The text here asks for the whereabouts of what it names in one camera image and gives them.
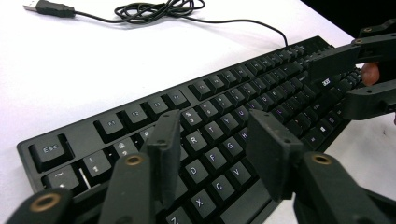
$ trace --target usb plug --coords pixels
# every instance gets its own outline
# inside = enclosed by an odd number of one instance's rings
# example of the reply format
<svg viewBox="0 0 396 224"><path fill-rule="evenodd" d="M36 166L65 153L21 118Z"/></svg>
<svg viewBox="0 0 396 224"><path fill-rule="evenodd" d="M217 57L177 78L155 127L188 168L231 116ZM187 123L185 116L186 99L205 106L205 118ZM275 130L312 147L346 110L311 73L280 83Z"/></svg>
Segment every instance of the usb plug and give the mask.
<svg viewBox="0 0 396 224"><path fill-rule="evenodd" d="M39 14L62 18L72 18L76 15L73 7L51 3L46 0L27 0L23 7L26 10L35 11Z"/></svg>

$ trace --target usb cable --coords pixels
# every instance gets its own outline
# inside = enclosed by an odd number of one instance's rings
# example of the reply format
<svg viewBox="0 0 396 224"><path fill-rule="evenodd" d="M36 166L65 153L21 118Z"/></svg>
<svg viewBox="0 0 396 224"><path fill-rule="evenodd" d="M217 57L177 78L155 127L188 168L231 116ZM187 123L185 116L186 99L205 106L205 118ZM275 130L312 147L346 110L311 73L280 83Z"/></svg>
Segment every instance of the usb cable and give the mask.
<svg viewBox="0 0 396 224"><path fill-rule="evenodd" d="M268 29L271 29L280 35L282 35L285 42L285 46L288 46L288 40L286 36L276 28L267 25L260 21L253 20L229 20L229 21L204 21L190 17L190 14L197 9L205 7L204 0L197 0L201 3L200 6L195 6L194 0L168 0L166 3L151 4L151 3L132 3L126 6L117 7L114 9L120 19L119 20L107 20L91 14L75 11L73 7L69 7L63 4L51 3L46 0L27 0L28 2L23 5L26 10L35 11L43 15L51 15L61 18L74 18L76 15L89 17L94 20L108 22L108 23L121 23L129 22L131 24L147 24L159 20L160 18L167 16L172 18L182 18L190 21L197 21L203 23L230 23L230 22L253 22L262 25Z"/></svg>

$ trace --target finger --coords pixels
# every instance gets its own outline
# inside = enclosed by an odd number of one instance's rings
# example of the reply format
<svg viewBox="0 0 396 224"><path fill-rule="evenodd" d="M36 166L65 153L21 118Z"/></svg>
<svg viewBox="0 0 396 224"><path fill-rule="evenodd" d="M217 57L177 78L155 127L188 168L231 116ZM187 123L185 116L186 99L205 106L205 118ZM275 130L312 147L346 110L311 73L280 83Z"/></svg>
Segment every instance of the finger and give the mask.
<svg viewBox="0 0 396 224"><path fill-rule="evenodd" d="M361 68L361 79L366 86L372 86L379 80L377 63L366 63Z"/></svg>

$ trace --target white surface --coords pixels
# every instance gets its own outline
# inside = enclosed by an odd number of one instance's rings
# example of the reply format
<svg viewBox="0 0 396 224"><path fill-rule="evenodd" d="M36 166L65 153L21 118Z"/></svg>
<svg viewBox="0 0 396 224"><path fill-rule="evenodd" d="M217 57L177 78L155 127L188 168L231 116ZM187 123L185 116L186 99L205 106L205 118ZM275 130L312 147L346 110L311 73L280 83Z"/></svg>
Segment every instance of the white surface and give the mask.
<svg viewBox="0 0 396 224"><path fill-rule="evenodd" d="M113 8L130 2L62 3L111 19ZM256 24L166 19L134 27L39 15L22 1L0 1L0 8L0 223L33 193L20 141L284 46L279 34ZM336 47L352 39L298 0L210 1L193 17L266 22L290 44L314 35ZM329 152L364 187L396 199L392 121L352 122ZM290 205L282 203L265 223L295 222Z"/></svg>

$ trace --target keyboard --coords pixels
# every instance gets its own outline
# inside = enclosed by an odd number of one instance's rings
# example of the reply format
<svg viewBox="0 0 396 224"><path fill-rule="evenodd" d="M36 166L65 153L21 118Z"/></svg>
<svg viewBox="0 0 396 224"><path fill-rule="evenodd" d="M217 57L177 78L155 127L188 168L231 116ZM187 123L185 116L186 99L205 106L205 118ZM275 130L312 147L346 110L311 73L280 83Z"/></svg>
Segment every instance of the keyboard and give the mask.
<svg viewBox="0 0 396 224"><path fill-rule="evenodd" d="M272 113L311 150L345 129L339 103L361 84L359 68L308 83L320 36L137 99L18 144L34 192L71 189L74 223L96 223L115 161L138 152L159 116L180 110L176 200L157 223L263 223L276 209L246 158L248 111Z"/></svg>

